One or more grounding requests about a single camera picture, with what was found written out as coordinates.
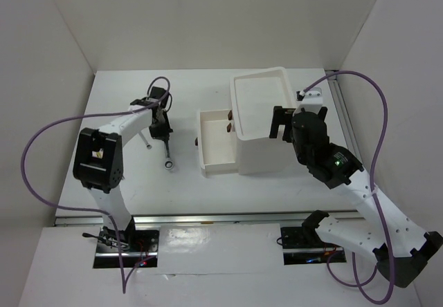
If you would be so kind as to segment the small silver wrench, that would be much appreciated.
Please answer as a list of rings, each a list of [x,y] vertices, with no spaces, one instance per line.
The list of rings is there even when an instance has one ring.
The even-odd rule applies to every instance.
[[[141,140],[143,141],[145,147],[146,147],[147,149],[151,149],[152,146],[151,146],[151,144],[149,143],[149,141],[147,140],[147,138],[145,137],[145,135],[143,134],[143,132],[140,131],[140,132],[138,133],[138,135],[140,136]]]

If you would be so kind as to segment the long silver ratchet wrench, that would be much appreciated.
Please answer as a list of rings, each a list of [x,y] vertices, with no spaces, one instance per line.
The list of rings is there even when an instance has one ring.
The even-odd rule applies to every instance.
[[[166,170],[170,171],[174,169],[174,161],[171,158],[170,155],[170,145],[169,145],[169,139],[166,138],[163,141],[164,144],[164,150],[165,150],[165,162],[164,162],[164,167]]]

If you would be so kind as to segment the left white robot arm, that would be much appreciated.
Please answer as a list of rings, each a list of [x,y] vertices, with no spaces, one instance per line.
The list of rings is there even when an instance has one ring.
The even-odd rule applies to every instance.
[[[78,136],[73,176],[89,190],[98,209],[106,212],[104,239],[122,251],[131,250],[137,236],[134,218],[120,189],[124,178],[123,148],[136,136],[150,147],[142,134],[142,130],[149,129],[152,139],[164,143],[165,169],[174,167],[169,148],[173,132],[168,119],[171,97],[166,89],[150,86],[146,97],[131,102],[127,115],[120,115],[97,129],[84,128]]]

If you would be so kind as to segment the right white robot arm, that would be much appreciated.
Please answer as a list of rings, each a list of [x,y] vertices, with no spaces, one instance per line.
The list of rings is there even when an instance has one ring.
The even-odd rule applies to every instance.
[[[406,288],[442,247],[442,236],[415,224],[380,189],[370,185],[368,171],[354,154],[330,142],[326,113],[326,107],[314,113],[275,106],[269,136],[276,138],[283,126],[282,139],[293,145],[297,161],[316,180],[348,200],[369,228],[357,230],[316,210],[302,223],[303,241],[310,246],[332,243],[360,254],[385,279]]]

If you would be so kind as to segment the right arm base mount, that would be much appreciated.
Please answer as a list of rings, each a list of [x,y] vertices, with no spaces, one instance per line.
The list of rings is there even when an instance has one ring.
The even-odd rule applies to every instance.
[[[319,238],[308,238],[301,226],[281,226],[280,236],[275,241],[281,248],[285,266],[346,263],[342,247],[325,243]]]

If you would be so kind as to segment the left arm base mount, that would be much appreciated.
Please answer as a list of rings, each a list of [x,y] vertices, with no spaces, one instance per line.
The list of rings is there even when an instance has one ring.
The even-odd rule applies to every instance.
[[[117,241],[107,239],[103,229],[98,234],[84,232],[86,239],[96,240],[96,251],[93,261],[94,269],[119,268]],[[136,230],[131,243],[123,243],[122,258],[124,268],[156,268],[158,265],[160,231]]]

